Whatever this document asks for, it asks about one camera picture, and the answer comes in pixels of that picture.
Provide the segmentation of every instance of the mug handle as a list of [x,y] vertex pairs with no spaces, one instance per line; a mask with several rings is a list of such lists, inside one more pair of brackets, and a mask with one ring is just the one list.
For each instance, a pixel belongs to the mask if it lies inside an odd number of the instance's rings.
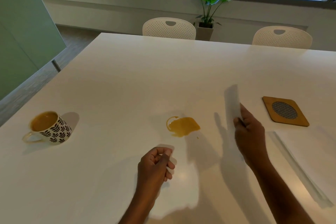
[[28,132],[27,134],[24,135],[24,137],[22,138],[22,141],[24,141],[27,144],[33,144],[33,143],[41,143],[41,142],[43,142],[42,139],[36,140],[36,141],[28,141],[28,138],[31,137],[33,134],[34,134],[33,132]]

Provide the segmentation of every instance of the floor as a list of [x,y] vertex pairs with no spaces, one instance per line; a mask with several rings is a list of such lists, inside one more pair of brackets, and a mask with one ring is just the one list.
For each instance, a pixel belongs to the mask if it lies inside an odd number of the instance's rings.
[[[55,57],[61,69],[100,34],[99,31],[82,28],[67,26],[57,26],[57,28],[67,46]],[[57,70],[49,62],[2,99],[0,101],[0,127],[56,75]]]

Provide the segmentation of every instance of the chair handle hole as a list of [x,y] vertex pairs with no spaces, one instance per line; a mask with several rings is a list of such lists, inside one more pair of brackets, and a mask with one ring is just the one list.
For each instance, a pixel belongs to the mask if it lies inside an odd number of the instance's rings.
[[176,22],[175,21],[166,21],[167,26],[175,26]]
[[283,30],[283,29],[275,29],[273,32],[274,32],[276,35],[282,35],[282,34],[284,34],[286,31]]

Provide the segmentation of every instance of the plant pot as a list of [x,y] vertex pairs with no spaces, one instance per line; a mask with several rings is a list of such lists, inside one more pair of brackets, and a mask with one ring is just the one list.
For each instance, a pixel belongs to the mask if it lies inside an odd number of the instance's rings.
[[197,26],[196,30],[196,40],[201,41],[210,41],[210,38],[212,36],[213,28],[205,28],[201,27],[200,23]]

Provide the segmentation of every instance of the potted plant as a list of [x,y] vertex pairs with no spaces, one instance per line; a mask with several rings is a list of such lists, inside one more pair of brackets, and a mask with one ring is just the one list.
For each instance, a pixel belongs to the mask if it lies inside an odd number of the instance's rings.
[[[198,23],[196,31],[196,40],[210,41],[212,31],[213,31],[213,15],[215,14],[218,7],[221,6],[224,2],[229,0],[201,0],[203,7],[203,14],[197,16],[196,18],[201,18],[201,21]],[[211,8],[213,5],[218,4],[213,13],[211,13]]]

